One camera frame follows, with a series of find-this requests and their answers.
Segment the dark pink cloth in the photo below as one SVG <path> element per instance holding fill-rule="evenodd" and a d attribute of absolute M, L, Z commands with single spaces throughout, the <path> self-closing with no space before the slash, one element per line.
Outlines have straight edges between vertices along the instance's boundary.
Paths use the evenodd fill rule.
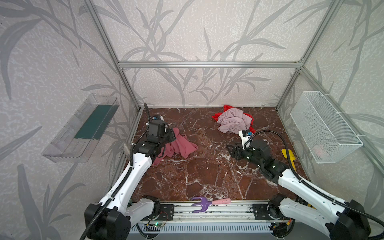
<path fill-rule="evenodd" d="M 198 146 L 191 143 L 186 135 L 181 135 L 178 128 L 173 128 L 176 136 L 176 140 L 167 143 L 162 149 L 159 155 L 156 157 L 152 166 L 157 166 L 165 157 L 172 157 L 174 154 L 180 154 L 186 159 L 191 153 L 198 150 Z"/>

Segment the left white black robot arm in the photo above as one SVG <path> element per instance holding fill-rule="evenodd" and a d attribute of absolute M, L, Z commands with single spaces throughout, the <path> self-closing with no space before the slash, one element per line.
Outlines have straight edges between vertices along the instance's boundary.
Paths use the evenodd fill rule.
<path fill-rule="evenodd" d="M 85 210 L 82 240 L 125 240 L 139 221 L 158 214 L 159 201 L 154 197 L 142 198 L 132 205 L 129 202 L 146 171 L 176 136 L 161 119 L 149 121 L 146 134 L 144 141 L 132 144 L 129 164 L 111 190 L 98 204 L 89 204 Z"/>

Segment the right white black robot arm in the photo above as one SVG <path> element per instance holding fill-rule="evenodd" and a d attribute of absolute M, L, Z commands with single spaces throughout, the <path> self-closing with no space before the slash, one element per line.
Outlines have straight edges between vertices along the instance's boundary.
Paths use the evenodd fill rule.
<path fill-rule="evenodd" d="M 288 189 L 304 201 L 303 204 L 278 195 L 270 200 L 273 210 L 287 218 L 298 220 L 323 233 L 331 240 L 382 240 L 384 234 L 371 236 L 369 220 L 380 225 L 384 222 L 367 214 L 364 207 L 352 200 L 346 202 L 322 190 L 285 163 L 272 157 L 264 141 L 254 141 L 247 150 L 242 144 L 227 145 L 232 158 L 247 160 L 259 167 L 269 181 Z"/>

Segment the purple pink garden fork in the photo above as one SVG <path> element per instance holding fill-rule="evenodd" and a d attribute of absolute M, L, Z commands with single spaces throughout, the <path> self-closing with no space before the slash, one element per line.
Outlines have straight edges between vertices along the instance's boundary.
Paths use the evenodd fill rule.
<path fill-rule="evenodd" d="M 199 202 L 192 204 L 192 206 L 193 207 L 201 207 L 201 209 L 192 211 L 192 213 L 194 213 L 194 214 L 206 212 L 208 210 L 209 206 L 211 206 L 211 205 L 227 205 L 227 204 L 232 203 L 232 200 L 230 198 L 214 200 L 214 201 L 209 201 L 205 197 L 193 197 L 193 198 L 191 198 L 191 201 L 197 201 L 197 200 L 199 200 Z"/>

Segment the small green circuit board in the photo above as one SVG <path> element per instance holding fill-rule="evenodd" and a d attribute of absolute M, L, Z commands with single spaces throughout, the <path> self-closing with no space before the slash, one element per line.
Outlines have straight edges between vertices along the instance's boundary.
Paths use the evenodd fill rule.
<path fill-rule="evenodd" d="M 164 227 L 165 225 L 167 224 L 167 222 L 163 221 L 163 222 L 150 222 L 150 223 L 147 223 L 146 224 L 146 227 L 147 228 L 160 228 L 160 227 Z"/>

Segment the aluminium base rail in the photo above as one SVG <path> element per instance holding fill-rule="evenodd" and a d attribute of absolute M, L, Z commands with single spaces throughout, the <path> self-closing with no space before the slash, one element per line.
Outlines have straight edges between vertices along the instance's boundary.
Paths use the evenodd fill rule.
<path fill-rule="evenodd" d="M 268 201 L 251 200 L 235 201 L 232 200 L 227 205 L 212 205 L 203 213 L 193 213 L 199 207 L 193 207 L 194 201 L 181 202 L 161 202 L 161 205 L 173 205 L 172 210 L 162 210 L 162 213 L 154 220 L 142 216 L 140 224 L 161 225 L 170 224 L 208 224 L 208 223 L 290 223 L 293 220 L 284 216 L 273 218 L 268 212 Z"/>

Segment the aluminium frame crossbar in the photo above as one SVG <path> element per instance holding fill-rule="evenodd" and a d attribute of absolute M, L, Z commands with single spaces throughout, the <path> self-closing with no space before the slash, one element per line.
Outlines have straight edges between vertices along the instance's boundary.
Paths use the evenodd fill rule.
<path fill-rule="evenodd" d="M 128 68 L 299 68 L 297 61 L 209 62 L 209 61 L 121 61 L 121 69 Z"/>

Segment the clear plastic wall bin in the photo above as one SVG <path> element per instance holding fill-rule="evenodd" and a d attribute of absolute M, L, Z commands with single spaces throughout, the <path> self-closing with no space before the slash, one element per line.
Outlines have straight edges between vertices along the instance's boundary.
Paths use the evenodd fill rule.
<path fill-rule="evenodd" d="M 42 156 L 54 163 L 86 163 L 119 106 L 117 97 L 89 94 Z"/>

